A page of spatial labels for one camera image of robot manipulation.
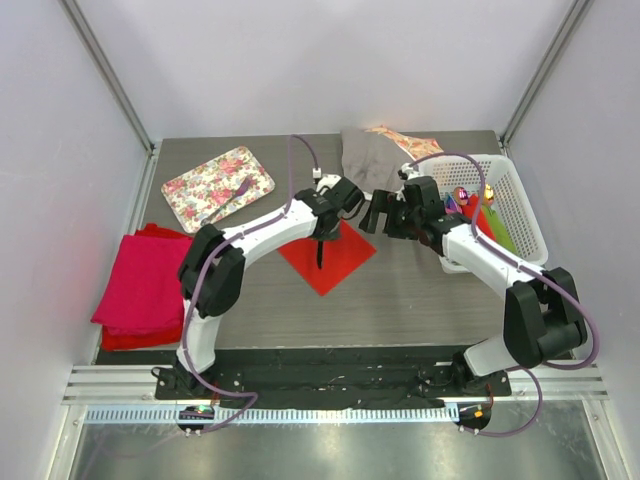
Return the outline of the red paper napkin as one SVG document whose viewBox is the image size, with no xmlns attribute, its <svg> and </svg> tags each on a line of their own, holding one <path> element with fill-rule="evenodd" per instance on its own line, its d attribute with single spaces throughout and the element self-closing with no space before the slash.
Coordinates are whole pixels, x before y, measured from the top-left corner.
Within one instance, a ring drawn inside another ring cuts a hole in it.
<svg viewBox="0 0 640 480">
<path fill-rule="evenodd" d="M 278 252 L 320 296 L 327 295 L 376 253 L 375 247 L 345 221 L 340 223 L 339 238 L 324 242 L 322 267 L 317 261 L 318 245 L 318 241 L 304 238 L 280 247 Z"/>
</svg>

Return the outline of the floral rectangular tray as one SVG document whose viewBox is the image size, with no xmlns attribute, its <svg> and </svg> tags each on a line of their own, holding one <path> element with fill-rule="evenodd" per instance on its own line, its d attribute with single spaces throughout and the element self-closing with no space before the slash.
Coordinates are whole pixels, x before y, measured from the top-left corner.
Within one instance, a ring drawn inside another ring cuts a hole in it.
<svg viewBox="0 0 640 480">
<path fill-rule="evenodd" d="M 236 147 L 165 182 L 161 193 L 182 229 L 195 234 L 200 222 L 228 200 L 247 176 L 252 179 L 251 188 L 215 218 L 218 222 L 275 189 L 275 181 L 247 147 Z"/>
</svg>

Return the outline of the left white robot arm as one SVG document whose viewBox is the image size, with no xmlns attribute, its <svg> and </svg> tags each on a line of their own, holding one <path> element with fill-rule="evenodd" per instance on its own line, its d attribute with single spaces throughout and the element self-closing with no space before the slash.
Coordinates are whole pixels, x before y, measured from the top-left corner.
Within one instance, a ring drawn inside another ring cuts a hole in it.
<svg viewBox="0 0 640 480">
<path fill-rule="evenodd" d="M 328 175 L 256 220 L 223 230 L 213 224 L 200 228 L 178 270 L 185 316 L 174 369 L 187 396 L 200 399 L 212 389 L 209 369 L 221 320 L 239 299 L 247 268 L 302 239 L 317 243 L 313 261 L 322 268 L 324 244 L 339 237 L 341 220 L 364 201 L 352 181 Z"/>
</svg>

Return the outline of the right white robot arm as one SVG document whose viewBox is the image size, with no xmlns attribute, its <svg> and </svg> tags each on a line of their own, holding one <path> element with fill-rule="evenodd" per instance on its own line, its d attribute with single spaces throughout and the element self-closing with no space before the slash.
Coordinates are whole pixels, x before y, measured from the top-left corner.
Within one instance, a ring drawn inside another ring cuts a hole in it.
<svg viewBox="0 0 640 480">
<path fill-rule="evenodd" d="M 388 237 L 416 240 L 462 265 L 504 302 L 501 333 L 452 359 L 451 380 L 460 393 L 475 394 L 493 374 L 533 368 L 586 343 L 571 274 L 530 264 L 473 227 L 470 218 L 447 212 L 433 178 L 411 178 L 400 192 L 375 191 L 359 227 L 372 233 L 380 219 Z"/>
</svg>

